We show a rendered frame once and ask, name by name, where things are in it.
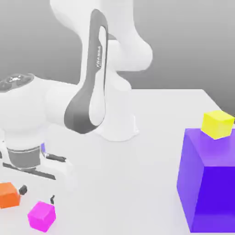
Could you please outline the small orange cube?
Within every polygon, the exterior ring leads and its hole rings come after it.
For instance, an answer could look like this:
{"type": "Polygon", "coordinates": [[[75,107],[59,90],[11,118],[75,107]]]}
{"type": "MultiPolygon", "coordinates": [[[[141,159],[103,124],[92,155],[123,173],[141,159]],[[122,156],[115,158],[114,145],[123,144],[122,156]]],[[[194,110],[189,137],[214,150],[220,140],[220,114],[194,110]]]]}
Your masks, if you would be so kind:
{"type": "Polygon", "coordinates": [[[0,209],[19,206],[20,195],[11,182],[0,183],[0,209]]]}

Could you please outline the large purple box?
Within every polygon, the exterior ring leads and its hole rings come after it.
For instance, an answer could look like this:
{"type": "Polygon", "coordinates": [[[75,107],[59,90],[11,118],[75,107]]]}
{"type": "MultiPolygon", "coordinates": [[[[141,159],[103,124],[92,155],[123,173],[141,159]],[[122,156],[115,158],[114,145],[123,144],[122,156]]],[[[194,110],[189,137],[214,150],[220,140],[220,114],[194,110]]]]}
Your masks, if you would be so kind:
{"type": "Polygon", "coordinates": [[[192,233],[235,233],[235,129],[218,140],[186,129],[177,191],[192,233]]]}

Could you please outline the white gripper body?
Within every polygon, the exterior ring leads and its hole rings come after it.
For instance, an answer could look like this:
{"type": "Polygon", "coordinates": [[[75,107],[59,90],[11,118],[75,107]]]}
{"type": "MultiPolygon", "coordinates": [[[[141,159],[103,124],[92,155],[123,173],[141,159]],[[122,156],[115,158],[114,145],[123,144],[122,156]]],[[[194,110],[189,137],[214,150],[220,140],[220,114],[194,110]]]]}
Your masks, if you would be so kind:
{"type": "Polygon", "coordinates": [[[10,163],[0,161],[0,182],[12,182],[16,187],[26,185],[34,193],[56,193],[59,177],[56,172],[43,165],[20,170],[10,163]]]}

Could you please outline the small magenta cube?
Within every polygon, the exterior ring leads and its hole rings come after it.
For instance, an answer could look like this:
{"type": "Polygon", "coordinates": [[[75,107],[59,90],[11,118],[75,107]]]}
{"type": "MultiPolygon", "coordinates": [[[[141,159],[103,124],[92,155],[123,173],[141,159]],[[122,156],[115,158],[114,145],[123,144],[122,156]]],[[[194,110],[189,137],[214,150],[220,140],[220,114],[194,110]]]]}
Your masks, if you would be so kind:
{"type": "Polygon", "coordinates": [[[31,228],[47,232],[56,219],[55,206],[38,201],[27,216],[31,228]]]}

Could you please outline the small yellow cube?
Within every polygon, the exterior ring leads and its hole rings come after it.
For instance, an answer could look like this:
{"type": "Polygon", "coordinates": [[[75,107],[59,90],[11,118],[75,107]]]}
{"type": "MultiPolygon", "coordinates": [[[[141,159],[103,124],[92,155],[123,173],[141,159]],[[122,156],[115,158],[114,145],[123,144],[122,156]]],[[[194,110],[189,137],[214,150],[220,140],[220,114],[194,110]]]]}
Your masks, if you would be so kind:
{"type": "Polygon", "coordinates": [[[214,110],[203,114],[201,131],[214,140],[231,135],[235,117],[222,111],[214,110]]]}

